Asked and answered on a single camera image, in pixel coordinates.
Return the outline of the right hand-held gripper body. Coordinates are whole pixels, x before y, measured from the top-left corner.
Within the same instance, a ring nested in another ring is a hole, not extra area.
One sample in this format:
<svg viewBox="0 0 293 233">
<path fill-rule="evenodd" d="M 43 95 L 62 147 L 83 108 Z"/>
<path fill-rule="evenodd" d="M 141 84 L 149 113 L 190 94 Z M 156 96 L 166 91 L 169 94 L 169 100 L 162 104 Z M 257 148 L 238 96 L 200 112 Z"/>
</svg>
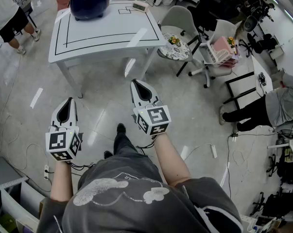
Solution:
<svg viewBox="0 0 293 233">
<path fill-rule="evenodd" d="M 172 121 L 167 105 L 163 105 L 160 100 L 138 106 L 133 112 L 135 123 L 146 135 L 165 133 Z"/>
</svg>

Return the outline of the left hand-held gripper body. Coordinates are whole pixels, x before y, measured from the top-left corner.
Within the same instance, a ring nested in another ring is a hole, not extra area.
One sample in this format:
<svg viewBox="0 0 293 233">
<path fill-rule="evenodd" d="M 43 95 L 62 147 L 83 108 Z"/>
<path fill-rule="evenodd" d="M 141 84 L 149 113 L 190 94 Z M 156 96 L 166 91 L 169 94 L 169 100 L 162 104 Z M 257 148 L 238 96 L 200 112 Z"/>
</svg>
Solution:
<svg viewBox="0 0 293 233">
<path fill-rule="evenodd" d="M 81 148 L 78 126 L 56 126 L 52 124 L 46 133 L 46 152 L 54 160 L 70 162 Z"/>
</svg>

